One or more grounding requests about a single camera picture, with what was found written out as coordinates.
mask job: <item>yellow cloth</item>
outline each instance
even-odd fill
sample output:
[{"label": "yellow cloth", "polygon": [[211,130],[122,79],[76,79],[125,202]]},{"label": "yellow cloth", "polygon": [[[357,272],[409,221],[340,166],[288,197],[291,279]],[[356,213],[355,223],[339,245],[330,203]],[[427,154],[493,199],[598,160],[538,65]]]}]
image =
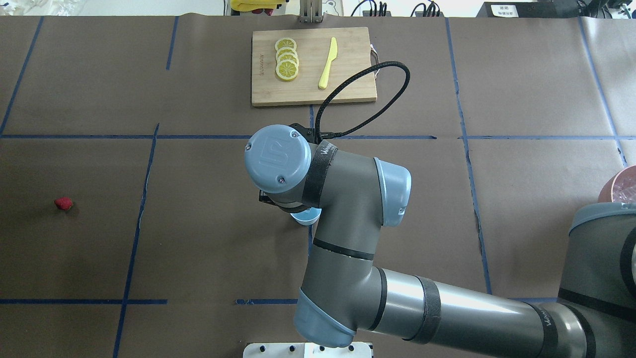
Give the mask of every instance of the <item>yellow cloth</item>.
[{"label": "yellow cloth", "polygon": [[230,6],[236,11],[252,11],[257,9],[276,9],[277,5],[285,3],[285,0],[231,0]]}]

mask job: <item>red strawberry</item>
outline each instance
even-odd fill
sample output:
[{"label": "red strawberry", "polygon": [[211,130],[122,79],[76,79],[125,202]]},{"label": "red strawberry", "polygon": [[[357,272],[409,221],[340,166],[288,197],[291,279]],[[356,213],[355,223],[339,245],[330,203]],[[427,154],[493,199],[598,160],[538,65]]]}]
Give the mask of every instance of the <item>red strawberry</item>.
[{"label": "red strawberry", "polygon": [[71,200],[70,197],[61,197],[59,199],[56,199],[54,203],[58,209],[64,210],[64,211],[69,211],[71,207],[73,207],[73,201]]}]

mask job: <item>yellow knife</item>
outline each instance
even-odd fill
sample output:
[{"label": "yellow knife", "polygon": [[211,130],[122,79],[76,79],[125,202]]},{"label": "yellow knife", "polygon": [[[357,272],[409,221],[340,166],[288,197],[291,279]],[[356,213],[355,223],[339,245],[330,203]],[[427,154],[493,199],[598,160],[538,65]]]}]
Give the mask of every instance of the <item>yellow knife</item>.
[{"label": "yellow knife", "polygon": [[338,43],[336,42],[336,38],[331,38],[329,55],[327,55],[327,63],[324,64],[322,76],[320,76],[320,80],[318,81],[318,88],[327,88],[327,84],[329,83],[329,71],[331,70],[331,61],[335,60],[336,57],[338,57]]}]

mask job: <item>white label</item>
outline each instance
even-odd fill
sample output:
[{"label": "white label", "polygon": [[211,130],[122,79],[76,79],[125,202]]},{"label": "white label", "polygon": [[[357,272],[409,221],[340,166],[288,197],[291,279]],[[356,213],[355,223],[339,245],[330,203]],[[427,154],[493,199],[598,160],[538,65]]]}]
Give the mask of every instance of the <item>white label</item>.
[{"label": "white label", "polygon": [[519,17],[515,5],[490,5],[490,8],[496,17]]}]

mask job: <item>cutting board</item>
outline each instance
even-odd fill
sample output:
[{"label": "cutting board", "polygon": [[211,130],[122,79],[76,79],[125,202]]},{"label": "cutting board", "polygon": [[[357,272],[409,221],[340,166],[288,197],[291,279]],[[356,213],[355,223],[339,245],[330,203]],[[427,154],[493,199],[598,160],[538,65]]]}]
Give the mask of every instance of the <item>cutting board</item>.
[{"label": "cutting board", "polygon": [[[338,42],[338,57],[331,63],[329,85],[318,88],[331,38]],[[276,77],[274,44],[292,38],[298,48],[300,72],[293,81]],[[367,27],[254,31],[252,35],[252,105],[288,106],[319,104],[346,79],[371,66],[371,43]],[[378,97],[373,73],[351,83],[333,103],[371,102]]]}]

